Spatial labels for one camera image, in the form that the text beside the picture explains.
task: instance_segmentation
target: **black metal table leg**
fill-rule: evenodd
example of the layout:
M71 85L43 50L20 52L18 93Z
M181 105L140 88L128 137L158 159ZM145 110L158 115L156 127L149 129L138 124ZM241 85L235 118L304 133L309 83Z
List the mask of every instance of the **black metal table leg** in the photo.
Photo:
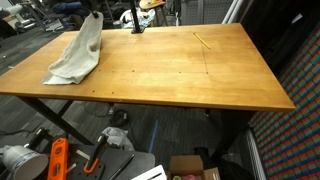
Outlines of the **black metal table leg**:
M245 130L248 122L255 111L221 110L221 121L223 125L222 138L211 156L212 161L219 161L225 154L238 135Z
M62 119L57 113L52 111L48 106L41 102L38 98L33 97L20 97L22 101L27 103L29 106L37 110L44 117L48 118L55 125L68 132L70 135L78 139L80 142L86 145L93 145L86 137L80 134L74 127L68 124L64 119Z

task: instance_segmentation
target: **wall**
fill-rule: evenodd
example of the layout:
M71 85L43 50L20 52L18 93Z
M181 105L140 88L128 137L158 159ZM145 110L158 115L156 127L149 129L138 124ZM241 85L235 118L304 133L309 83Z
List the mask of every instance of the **wall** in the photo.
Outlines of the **wall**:
M253 127L270 179L320 177L320 23L287 65L279 81L296 110L257 113Z

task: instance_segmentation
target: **white bucket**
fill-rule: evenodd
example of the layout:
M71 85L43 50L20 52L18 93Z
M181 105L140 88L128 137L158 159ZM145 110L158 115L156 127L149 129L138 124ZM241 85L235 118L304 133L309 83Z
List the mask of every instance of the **white bucket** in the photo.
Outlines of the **white bucket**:
M15 180L36 178L48 165L48 156L23 146L14 146L3 154L3 164Z

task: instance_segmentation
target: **blue fabric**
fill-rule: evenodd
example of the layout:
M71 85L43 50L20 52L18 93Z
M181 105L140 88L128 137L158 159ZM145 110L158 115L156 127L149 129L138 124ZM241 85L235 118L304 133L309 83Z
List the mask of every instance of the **blue fabric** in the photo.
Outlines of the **blue fabric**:
M79 15L83 19L90 14L89 10L83 7L80 2L58 3L52 8L52 11L56 14Z

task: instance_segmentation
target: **cardboard box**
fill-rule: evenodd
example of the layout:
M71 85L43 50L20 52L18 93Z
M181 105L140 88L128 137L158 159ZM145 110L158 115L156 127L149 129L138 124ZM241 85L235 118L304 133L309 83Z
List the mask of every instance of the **cardboard box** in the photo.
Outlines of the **cardboard box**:
M194 175L197 180L220 180L218 168L203 170L200 156L172 156L168 180L174 176Z
M13 29L16 29L16 22L19 22L16 16L10 15L8 17L3 18Z

